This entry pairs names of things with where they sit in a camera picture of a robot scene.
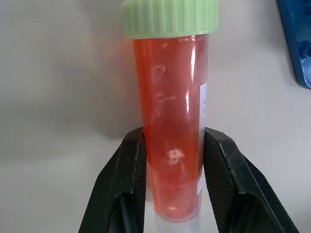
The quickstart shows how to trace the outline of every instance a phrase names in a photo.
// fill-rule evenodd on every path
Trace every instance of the white surface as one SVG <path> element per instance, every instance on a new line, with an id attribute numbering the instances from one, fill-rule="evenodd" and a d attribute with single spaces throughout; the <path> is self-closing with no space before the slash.
<path id="1" fill-rule="evenodd" d="M 121 0 L 0 0 L 0 228 L 76 233 L 98 173 L 141 125 Z M 220 0 L 207 126 L 235 139 L 302 233 L 311 229 L 311 91 L 274 0 Z M 203 187 L 201 232 L 217 228 Z M 146 207 L 145 232 L 156 232 Z"/>

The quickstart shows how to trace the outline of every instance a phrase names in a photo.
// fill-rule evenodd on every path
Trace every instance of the blue object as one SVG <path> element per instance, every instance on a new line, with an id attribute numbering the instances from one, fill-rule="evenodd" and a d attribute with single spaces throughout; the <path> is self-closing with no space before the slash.
<path id="1" fill-rule="evenodd" d="M 311 89 L 311 0 L 277 0 L 298 83 Z"/>

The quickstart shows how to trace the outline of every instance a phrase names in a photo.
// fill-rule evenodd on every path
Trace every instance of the green cap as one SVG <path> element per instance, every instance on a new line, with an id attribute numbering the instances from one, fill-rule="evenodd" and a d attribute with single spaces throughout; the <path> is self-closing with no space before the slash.
<path id="1" fill-rule="evenodd" d="M 218 30 L 218 0 L 127 0 L 121 8 L 128 39 L 172 38 Z"/>

